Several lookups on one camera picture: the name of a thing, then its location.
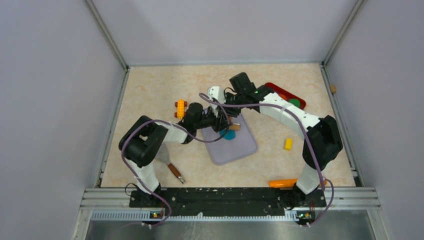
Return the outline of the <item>wooden rolling pin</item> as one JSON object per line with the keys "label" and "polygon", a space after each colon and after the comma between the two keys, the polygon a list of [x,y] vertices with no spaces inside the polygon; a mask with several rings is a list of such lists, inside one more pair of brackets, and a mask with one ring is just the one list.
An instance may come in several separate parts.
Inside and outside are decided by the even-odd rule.
{"label": "wooden rolling pin", "polygon": [[241,125],[239,123],[231,124],[228,128],[231,131],[239,131],[241,129]]}

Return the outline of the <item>blue dough piece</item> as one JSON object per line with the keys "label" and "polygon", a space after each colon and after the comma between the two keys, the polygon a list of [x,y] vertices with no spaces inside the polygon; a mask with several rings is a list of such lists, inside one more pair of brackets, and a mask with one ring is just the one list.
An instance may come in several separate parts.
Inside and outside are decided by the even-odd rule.
{"label": "blue dough piece", "polygon": [[219,135],[223,136],[222,139],[231,141],[236,138],[236,131],[235,130],[226,131],[225,129],[223,129],[219,132]]}

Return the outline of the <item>lavender plastic tray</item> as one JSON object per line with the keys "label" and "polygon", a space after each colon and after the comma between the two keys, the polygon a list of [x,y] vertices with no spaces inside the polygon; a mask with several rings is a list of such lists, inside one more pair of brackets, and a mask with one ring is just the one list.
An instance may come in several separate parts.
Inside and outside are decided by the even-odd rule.
{"label": "lavender plastic tray", "polygon": [[222,166],[236,160],[253,155],[258,150],[258,144],[253,136],[244,115],[240,114],[233,119],[235,124],[240,124],[240,130],[236,131],[233,140],[220,139],[216,142],[206,143],[211,161],[218,166]]}

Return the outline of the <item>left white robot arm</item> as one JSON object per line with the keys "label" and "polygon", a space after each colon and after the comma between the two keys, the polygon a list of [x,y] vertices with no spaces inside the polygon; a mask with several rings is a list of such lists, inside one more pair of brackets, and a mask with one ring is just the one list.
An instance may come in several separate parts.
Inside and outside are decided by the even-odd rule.
{"label": "left white robot arm", "polygon": [[121,138],[118,149],[128,169],[133,173],[141,200],[149,207],[160,202],[160,186],[153,161],[164,150],[166,143],[189,144],[197,138],[197,131],[211,128],[215,132],[228,131],[231,120],[223,107],[204,109],[200,103],[188,105],[177,123],[141,116]]}

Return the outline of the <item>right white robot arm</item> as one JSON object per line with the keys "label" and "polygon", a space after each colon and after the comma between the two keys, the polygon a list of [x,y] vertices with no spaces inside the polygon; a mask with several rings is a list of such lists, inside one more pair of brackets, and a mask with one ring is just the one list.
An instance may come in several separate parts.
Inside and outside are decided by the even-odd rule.
{"label": "right white robot arm", "polygon": [[336,119],[309,114],[269,86],[256,87],[245,72],[233,76],[229,82],[234,92],[225,94],[225,102],[234,105],[236,113],[242,108],[255,110],[279,121],[303,140],[305,165],[293,187],[293,200],[299,206],[307,206],[314,198],[313,191],[324,181],[323,170],[343,149]]}

